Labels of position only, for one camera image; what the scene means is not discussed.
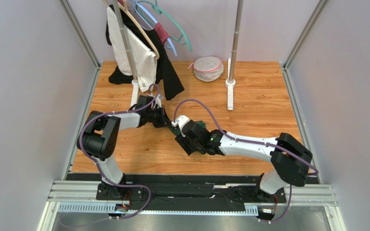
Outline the dark green cloth napkin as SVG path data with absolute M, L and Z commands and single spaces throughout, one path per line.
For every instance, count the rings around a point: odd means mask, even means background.
M 196 121 L 196 124 L 200 125 L 202 128 L 206 128 L 206 123 L 204 123 L 202 120 Z M 169 127 L 169 130 L 175 135 L 178 136 L 181 134 L 179 128 Z

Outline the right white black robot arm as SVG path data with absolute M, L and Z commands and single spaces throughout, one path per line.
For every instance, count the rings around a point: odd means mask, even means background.
M 273 169 L 264 173 L 257 183 L 259 191 L 275 194 L 286 185 L 303 187 L 306 184 L 313 155 L 288 133 L 256 138 L 220 129 L 208 131 L 187 117 L 177 119 L 172 125 L 177 132 L 175 140 L 188 155 L 241 155 L 271 163 Z

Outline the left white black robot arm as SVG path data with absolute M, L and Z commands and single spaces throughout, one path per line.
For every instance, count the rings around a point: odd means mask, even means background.
M 148 123 L 156 128 L 168 127 L 171 124 L 161 104 L 162 99 L 162 94 L 140 95 L 137 104 L 127 111 L 111 113 L 91 111 L 76 145 L 94 161 L 103 183 L 121 187 L 125 185 L 125 174 L 118 167 L 114 157 L 120 131 L 140 128 Z

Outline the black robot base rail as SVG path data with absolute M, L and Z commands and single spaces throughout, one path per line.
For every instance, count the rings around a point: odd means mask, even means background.
M 93 183 L 93 199 L 110 202 L 111 213 L 138 209 L 156 212 L 244 212 L 249 204 L 272 211 L 293 205 L 293 188 L 268 195 L 257 190 L 260 176 L 127 174 L 124 187 L 107 185 L 98 173 L 71 173 L 67 181 Z

